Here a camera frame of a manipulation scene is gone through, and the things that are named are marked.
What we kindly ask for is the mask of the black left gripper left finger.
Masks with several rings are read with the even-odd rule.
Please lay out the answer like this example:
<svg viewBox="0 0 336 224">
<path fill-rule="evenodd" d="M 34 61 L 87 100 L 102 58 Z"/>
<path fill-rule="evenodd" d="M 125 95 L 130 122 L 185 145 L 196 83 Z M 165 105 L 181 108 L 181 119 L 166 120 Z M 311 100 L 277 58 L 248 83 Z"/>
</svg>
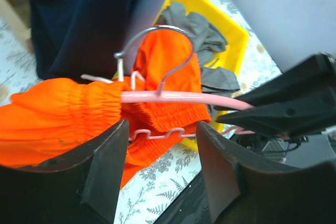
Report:
<svg viewBox="0 0 336 224">
<path fill-rule="evenodd" d="M 129 123 L 37 166 L 1 167 L 1 223 L 113 223 Z"/>
</svg>

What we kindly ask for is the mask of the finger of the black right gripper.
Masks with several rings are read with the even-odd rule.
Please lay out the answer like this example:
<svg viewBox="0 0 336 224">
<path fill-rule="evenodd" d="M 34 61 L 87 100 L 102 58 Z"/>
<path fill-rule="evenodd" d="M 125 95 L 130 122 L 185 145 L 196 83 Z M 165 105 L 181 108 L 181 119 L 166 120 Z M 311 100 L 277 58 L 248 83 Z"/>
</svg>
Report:
<svg viewBox="0 0 336 224">
<path fill-rule="evenodd" d="M 236 99 L 261 106 L 289 101 L 328 86 L 335 86 L 335 56 L 319 53 Z"/>
<path fill-rule="evenodd" d="M 286 102 L 221 115 L 216 122 L 239 126 L 267 137 L 318 134 L 335 126 L 335 87 Z"/>
</svg>

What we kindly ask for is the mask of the pink wavy hanger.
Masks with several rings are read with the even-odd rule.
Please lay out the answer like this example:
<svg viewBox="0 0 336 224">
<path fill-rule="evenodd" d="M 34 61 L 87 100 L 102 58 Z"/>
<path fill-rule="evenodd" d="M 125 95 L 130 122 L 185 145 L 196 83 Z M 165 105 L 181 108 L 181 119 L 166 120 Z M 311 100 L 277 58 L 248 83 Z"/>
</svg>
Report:
<svg viewBox="0 0 336 224">
<path fill-rule="evenodd" d="M 111 116 L 109 122 L 115 123 L 121 119 L 121 108 L 124 103 L 133 103 L 145 118 L 149 118 L 153 125 L 149 129 L 139 129 L 132 133 L 131 142 L 159 142 L 168 138 L 177 141 L 186 137 L 185 132 L 195 127 L 196 119 L 205 119 L 205 104 L 221 105 L 235 110 L 250 109 L 253 106 L 232 98 L 220 97 L 212 94 L 195 92 L 164 91 L 165 79 L 172 73 L 187 65 L 193 57 L 193 49 L 190 55 L 180 65 L 164 74 L 163 79 L 155 91 L 125 91 L 121 82 L 112 84 L 107 88 L 104 96 L 106 114 Z"/>
</svg>

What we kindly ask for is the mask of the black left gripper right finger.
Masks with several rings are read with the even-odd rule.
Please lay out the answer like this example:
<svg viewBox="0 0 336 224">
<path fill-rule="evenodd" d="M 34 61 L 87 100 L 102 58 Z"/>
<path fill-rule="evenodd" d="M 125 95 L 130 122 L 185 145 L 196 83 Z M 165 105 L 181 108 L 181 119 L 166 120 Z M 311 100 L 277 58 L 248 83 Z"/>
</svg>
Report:
<svg viewBox="0 0 336 224">
<path fill-rule="evenodd" d="M 335 223 L 335 161 L 277 163 L 202 121 L 196 138 L 213 223 Z"/>
</svg>

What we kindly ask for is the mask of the orange shorts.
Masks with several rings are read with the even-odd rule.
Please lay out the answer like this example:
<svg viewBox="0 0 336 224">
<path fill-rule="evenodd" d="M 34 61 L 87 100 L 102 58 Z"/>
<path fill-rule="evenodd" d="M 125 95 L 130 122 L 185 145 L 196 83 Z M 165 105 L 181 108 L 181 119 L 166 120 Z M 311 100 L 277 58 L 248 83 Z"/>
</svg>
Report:
<svg viewBox="0 0 336 224">
<path fill-rule="evenodd" d="M 171 30 L 148 33 L 133 66 L 142 79 L 136 90 L 201 92 L 201 71 L 190 41 Z M 148 129 L 155 140 L 139 134 L 127 150 L 121 185 L 152 165 L 180 142 L 172 128 L 196 131 L 198 121 L 210 122 L 207 106 L 196 103 L 122 103 L 130 77 L 111 84 L 79 84 L 67 78 L 43 81 L 24 93 L 13 94 L 1 107 L 1 164 L 36 166 L 91 140 L 118 121 L 129 121 L 130 132 Z"/>
</svg>

